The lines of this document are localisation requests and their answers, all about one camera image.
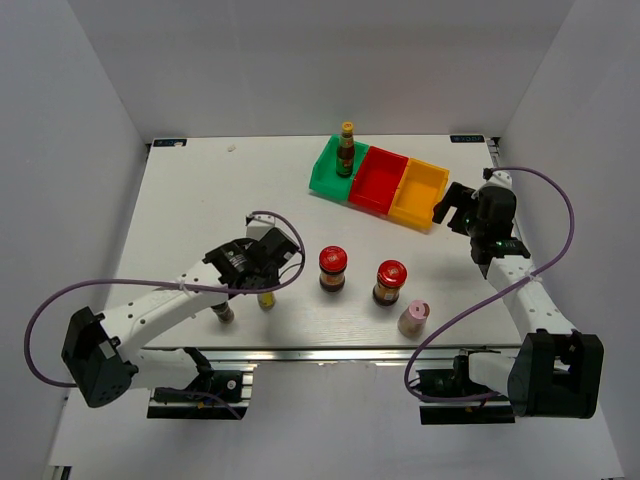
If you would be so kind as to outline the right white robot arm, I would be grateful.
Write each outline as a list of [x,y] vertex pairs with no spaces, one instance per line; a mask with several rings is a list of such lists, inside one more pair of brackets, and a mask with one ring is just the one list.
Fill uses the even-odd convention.
[[504,294],[522,340],[515,357],[488,349],[456,356],[445,392],[472,399],[494,391],[517,416],[590,418],[604,346],[596,335],[579,332],[534,278],[529,251],[512,234],[516,205],[508,186],[490,180],[479,189],[454,182],[434,208],[434,222],[451,213],[448,227],[469,237],[473,262]]

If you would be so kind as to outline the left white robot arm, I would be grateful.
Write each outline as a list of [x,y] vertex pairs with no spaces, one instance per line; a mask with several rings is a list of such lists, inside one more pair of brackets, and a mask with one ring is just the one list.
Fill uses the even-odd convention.
[[173,288],[154,289],[100,313],[88,307],[74,313],[62,360],[86,404],[103,407],[129,389],[205,396],[214,370],[197,348],[154,351],[148,343],[203,310],[231,320],[232,298],[274,290],[280,270],[302,252],[301,241],[272,227],[259,239],[235,239],[206,253]]

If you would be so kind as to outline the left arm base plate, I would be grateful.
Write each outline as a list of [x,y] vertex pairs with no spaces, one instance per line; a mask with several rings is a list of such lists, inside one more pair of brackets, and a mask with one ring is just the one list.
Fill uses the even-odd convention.
[[187,388],[171,393],[153,390],[147,408],[148,419],[242,420],[252,396],[256,364],[213,362],[213,374]]

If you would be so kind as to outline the small brown cap bottle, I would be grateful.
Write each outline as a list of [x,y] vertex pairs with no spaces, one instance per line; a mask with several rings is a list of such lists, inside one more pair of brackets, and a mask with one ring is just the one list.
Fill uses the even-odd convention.
[[259,307],[264,311],[271,310],[276,304],[276,297],[274,292],[266,292],[257,295],[257,302]]

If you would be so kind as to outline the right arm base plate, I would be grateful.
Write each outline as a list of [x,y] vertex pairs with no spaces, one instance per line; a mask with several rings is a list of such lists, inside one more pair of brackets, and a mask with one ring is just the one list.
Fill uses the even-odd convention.
[[462,350],[448,368],[421,368],[411,382],[422,396],[434,401],[420,405],[422,425],[499,425],[513,424],[515,415],[504,395],[469,378],[471,351]]

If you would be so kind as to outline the yellow cap sauce bottle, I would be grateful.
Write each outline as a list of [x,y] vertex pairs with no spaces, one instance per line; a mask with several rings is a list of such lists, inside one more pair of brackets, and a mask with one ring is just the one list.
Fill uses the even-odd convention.
[[338,148],[336,151],[336,173],[341,177],[350,177],[355,160],[354,125],[345,121],[341,127]]

